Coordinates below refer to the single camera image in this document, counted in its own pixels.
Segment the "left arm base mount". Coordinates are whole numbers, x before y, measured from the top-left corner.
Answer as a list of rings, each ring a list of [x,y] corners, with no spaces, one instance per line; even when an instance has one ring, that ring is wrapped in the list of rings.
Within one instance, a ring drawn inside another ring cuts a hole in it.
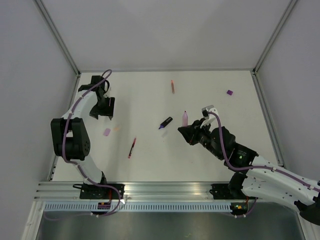
[[[118,200],[119,196],[113,188],[98,187],[91,184],[73,184],[74,189],[80,190],[80,199],[84,200]]]

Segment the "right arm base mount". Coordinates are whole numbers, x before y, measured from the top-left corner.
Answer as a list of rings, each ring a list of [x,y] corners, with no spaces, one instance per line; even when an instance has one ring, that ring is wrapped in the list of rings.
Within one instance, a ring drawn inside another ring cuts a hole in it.
[[[246,195],[242,192],[245,179],[245,175],[235,173],[229,183],[211,184],[209,192],[214,200],[245,200]]]

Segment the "pink highlighter cap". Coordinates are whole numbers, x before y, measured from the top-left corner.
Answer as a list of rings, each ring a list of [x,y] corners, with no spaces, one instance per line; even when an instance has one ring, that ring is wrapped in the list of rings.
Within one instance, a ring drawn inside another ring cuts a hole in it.
[[[104,133],[103,133],[103,135],[107,137],[110,134],[110,132],[111,132],[111,129],[110,128],[106,128]]]

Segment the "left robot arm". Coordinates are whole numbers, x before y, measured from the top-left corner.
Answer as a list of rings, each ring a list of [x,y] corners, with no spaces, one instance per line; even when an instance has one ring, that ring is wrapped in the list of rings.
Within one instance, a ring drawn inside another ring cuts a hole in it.
[[[93,75],[89,84],[79,87],[75,102],[60,118],[50,123],[53,150],[65,163],[74,166],[82,176],[83,183],[92,185],[91,193],[97,199],[104,199],[109,193],[107,179],[92,156],[91,141],[85,126],[87,118],[114,117],[115,98],[108,96],[112,71]]]

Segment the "pink highlighter pen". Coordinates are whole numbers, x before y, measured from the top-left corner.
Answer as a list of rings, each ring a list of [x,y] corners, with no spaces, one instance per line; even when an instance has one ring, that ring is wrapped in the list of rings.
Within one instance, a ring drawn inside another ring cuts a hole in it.
[[[186,111],[184,111],[183,115],[182,115],[182,127],[187,127],[188,126],[188,114]]]

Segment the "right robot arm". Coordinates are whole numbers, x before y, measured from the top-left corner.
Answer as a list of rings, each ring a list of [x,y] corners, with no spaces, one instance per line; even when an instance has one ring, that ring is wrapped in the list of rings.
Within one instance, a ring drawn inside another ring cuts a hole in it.
[[[201,144],[234,172],[228,194],[235,199],[262,199],[296,211],[304,220],[320,224],[320,183],[271,163],[256,151],[236,142],[224,126],[210,129],[196,120],[177,130],[191,146]]]

